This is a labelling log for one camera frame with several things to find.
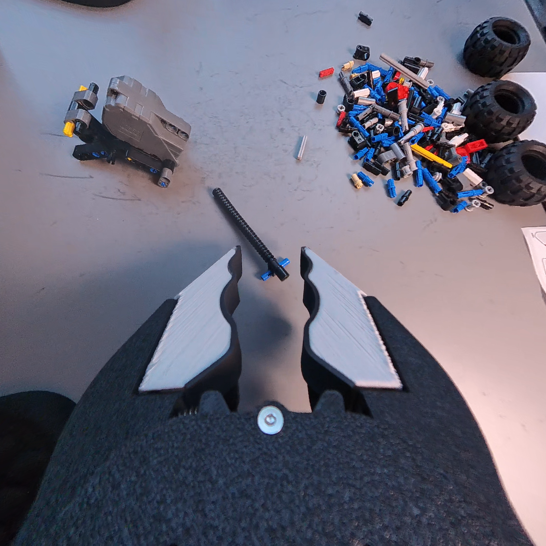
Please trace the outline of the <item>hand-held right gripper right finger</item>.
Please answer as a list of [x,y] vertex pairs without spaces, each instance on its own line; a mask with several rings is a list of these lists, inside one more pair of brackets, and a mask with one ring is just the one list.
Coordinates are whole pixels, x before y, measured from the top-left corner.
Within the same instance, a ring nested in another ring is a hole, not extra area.
[[301,248],[304,327],[301,372],[311,409],[327,390],[346,411],[369,412],[366,389],[402,390],[403,384],[366,304],[366,294],[308,247]]

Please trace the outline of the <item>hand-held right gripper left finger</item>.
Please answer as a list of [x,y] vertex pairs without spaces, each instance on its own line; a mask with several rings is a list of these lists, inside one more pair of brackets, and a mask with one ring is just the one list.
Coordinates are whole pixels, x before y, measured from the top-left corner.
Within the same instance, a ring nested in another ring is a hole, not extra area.
[[239,404],[241,348],[233,313],[240,298],[241,247],[229,250],[183,289],[139,386],[148,392],[182,393],[192,408],[209,390],[229,410]]

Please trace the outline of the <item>black toothed rod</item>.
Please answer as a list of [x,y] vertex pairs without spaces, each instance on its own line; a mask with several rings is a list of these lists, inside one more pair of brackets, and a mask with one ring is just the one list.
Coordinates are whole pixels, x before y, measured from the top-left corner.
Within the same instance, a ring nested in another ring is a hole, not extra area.
[[289,259],[284,259],[279,262],[270,250],[265,246],[263,241],[256,235],[252,228],[248,225],[246,220],[239,214],[237,209],[233,206],[231,201],[227,198],[225,193],[221,188],[216,187],[212,190],[214,198],[222,205],[225,211],[231,216],[234,220],[237,228],[245,237],[245,239],[251,244],[251,246],[256,250],[258,255],[263,259],[267,264],[268,270],[264,273],[261,278],[263,281],[268,280],[269,278],[276,276],[281,281],[286,280],[289,277],[289,273],[286,271],[285,266],[290,263]]

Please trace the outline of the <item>grey motor block assembly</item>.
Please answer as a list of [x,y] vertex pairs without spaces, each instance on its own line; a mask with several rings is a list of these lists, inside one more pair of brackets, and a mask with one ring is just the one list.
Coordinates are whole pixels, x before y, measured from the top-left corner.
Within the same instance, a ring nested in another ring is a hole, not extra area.
[[80,161],[126,160],[158,175],[159,187],[168,187],[191,126],[166,109],[155,92],[134,78],[112,78],[106,92],[102,121],[92,114],[99,86],[81,86],[72,97],[64,119],[65,136],[76,135],[82,145],[73,150]]

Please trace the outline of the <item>pile of small building bricks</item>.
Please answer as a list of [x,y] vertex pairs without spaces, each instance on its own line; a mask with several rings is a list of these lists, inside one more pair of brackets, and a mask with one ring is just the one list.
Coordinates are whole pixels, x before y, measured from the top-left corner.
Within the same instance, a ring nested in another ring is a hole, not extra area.
[[361,167],[352,185],[371,188],[382,176],[386,196],[399,207],[427,187],[452,214],[492,210],[494,189],[481,173],[488,144],[464,115],[472,92],[451,97],[429,79],[428,59],[380,59],[385,66],[372,63],[370,48],[359,44],[336,75],[344,95],[335,128]]

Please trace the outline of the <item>grey desk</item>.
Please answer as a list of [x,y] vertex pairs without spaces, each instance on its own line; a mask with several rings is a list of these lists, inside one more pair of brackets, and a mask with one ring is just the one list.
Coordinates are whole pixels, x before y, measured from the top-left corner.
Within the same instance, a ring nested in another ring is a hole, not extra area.
[[[359,169],[334,128],[341,94],[318,72],[356,45],[424,56],[451,95],[483,83],[461,64],[491,16],[531,35],[520,71],[545,70],[523,1],[132,1],[87,9],[1,1],[1,391],[78,400],[168,297],[241,244],[235,320],[241,409],[307,411],[299,254],[308,246],[379,300],[472,408],[504,487],[545,545],[545,304],[522,227],[540,207],[450,214],[426,187],[403,207]],[[167,189],[117,162],[79,163],[63,136],[72,93],[113,76],[153,89],[192,126]],[[302,160],[299,137],[308,140]],[[268,266],[214,198],[222,189],[289,277]]]

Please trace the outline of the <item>clear sticker sheet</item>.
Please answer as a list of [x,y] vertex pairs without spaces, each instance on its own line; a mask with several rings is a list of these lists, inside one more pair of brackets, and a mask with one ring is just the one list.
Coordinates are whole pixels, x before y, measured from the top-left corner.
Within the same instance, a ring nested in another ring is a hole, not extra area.
[[545,301],[545,227],[524,227],[522,228],[522,234]]

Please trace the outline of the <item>black toy tyre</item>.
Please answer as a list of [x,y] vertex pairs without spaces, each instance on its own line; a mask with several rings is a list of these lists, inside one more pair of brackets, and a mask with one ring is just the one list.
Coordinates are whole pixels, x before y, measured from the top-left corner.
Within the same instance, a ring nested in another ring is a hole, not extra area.
[[472,73],[496,79],[518,65],[530,45],[530,35],[520,23],[492,17],[479,24],[467,38],[463,58]]
[[493,199],[512,206],[545,201],[545,144],[517,141],[496,152],[488,162],[485,181]]
[[530,126],[536,103],[529,91],[509,80],[480,86],[468,98],[462,114],[465,130],[488,143],[514,139]]

